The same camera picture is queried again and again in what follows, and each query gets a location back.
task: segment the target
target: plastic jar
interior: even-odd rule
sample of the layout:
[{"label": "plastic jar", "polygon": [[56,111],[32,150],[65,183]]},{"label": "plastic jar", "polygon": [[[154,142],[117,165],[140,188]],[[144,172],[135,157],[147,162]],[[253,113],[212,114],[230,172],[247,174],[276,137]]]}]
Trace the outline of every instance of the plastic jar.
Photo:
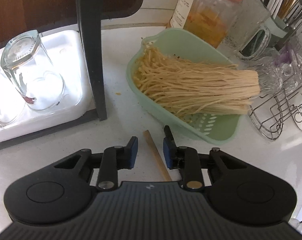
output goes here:
[{"label": "plastic jar", "polygon": [[242,0],[178,0],[169,27],[183,28],[217,48],[236,19]]}]

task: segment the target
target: green colander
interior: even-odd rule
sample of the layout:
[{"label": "green colander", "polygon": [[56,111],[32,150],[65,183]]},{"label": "green colander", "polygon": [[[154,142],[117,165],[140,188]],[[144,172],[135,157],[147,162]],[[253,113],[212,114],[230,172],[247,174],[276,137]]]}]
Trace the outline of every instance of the green colander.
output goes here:
[{"label": "green colander", "polygon": [[182,29],[166,29],[158,35],[142,40],[141,49],[128,63],[126,77],[131,90],[136,94],[140,105],[163,124],[169,125],[192,139],[202,139],[215,145],[221,145],[234,137],[240,115],[193,114],[182,121],[174,114],[148,98],[138,90],[133,82],[133,74],[138,68],[136,60],[143,55],[143,43],[153,42],[164,55],[177,55],[192,62],[210,62],[232,64],[224,55],[192,33]]}]

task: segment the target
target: bundle of enoki mushrooms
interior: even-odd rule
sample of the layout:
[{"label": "bundle of enoki mushrooms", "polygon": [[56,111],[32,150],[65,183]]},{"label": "bundle of enoki mushrooms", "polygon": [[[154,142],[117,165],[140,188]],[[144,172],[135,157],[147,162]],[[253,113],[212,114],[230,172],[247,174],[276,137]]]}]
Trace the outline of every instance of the bundle of enoki mushrooms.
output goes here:
[{"label": "bundle of enoki mushrooms", "polygon": [[137,64],[136,87],[180,118],[196,113],[246,114],[249,98],[260,93],[256,71],[167,57],[152,44],[145,44]]}]

